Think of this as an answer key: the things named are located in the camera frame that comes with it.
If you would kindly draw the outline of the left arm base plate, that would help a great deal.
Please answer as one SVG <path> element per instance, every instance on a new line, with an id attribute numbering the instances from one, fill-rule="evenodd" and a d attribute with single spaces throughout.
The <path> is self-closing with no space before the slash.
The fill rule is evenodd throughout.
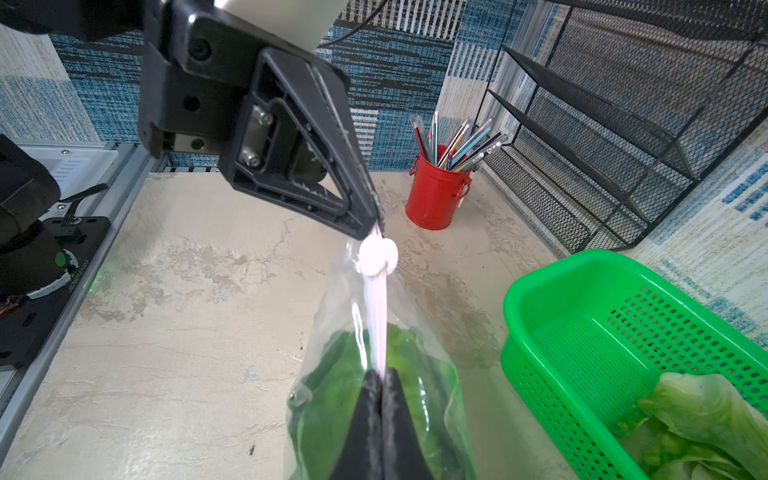
<path id="1" fill-rule="evenodd" d="M 1 250 L 1 369 L 29 365 L 110 230 L 103 216 L 37 221 Z"/>

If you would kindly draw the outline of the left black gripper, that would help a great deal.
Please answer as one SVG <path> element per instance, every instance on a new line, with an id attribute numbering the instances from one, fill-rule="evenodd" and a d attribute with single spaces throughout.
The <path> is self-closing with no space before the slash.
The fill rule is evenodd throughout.
<path id="1" fill-rule="evenodd" d="M 211 1 L 146 1 L 142 20 L 138 136 L 153 157 L 218 155 L 234 190 L 370 234 L 383 213 L 343 71 L 273 47 L 258 55 L 263 29 Z"/>

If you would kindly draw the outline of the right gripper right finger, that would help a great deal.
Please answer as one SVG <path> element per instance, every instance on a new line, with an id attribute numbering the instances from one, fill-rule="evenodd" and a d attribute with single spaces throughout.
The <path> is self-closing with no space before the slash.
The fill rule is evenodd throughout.
<path id="1" fill-rule="evenodd" d="M 382 393 L 384 479 L 432 479 L 398 372 L 388 368 Z"/>

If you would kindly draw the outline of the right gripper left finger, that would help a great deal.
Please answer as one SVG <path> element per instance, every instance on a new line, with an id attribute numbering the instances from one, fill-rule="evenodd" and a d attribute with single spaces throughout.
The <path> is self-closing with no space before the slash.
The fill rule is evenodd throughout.
<path id="1" fill-rule="evenodd" d="M 363 379 L 345 442 L 330 479 L 383 479 L 382 380 L 368 371 Z"/>

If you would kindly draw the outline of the pink-zip clear bag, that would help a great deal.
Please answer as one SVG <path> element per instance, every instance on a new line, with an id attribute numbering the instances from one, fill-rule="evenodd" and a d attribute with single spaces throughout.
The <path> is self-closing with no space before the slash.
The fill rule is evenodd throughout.
<path id="1" fill-rule="evenodd" d="M 367 334 L 370 342 L 367 349 L 370 356 L 368 366 L 379 374 L 382 381 L 388 369 L 388 330 L 391 325 L 420 331 L 450 358 L 397 277 L 398 259 L 395 242 L 385 237 L 379 228 L 372 229 L 361 241 L 348 242 L 329 274 L 328 286 L 315 315 L 300 374 L 291 392 L 299 379 L 318 365 L 323 347 L 336 332 Z M 287 446 L 284 457 L 286 478 L 286 459 L 290 447 L 288 421 L 287 406 Z"/>

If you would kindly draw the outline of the chinese cabbage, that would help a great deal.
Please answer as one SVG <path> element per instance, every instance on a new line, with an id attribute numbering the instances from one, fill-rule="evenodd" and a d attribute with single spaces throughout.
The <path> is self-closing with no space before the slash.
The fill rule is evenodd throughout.
<path id="1" fill-rule="evenodd" d="M 613 433 L 650 479 L 767 477 L 767 419 L 719 374 L 662 374 Z"/>
<path id="2" fill-rule="evenodd" d="M 289 479 L 330 479 L 341 454 L 365 374 L 367 334 L 331 335 L 318 365 L 290 393 Z M 473 479 L 468 425 L 455 365 L 438 345 L 415 329 L 391 325 L 387 368 L 399 376 L 419 445 L 432 479 Z"/>

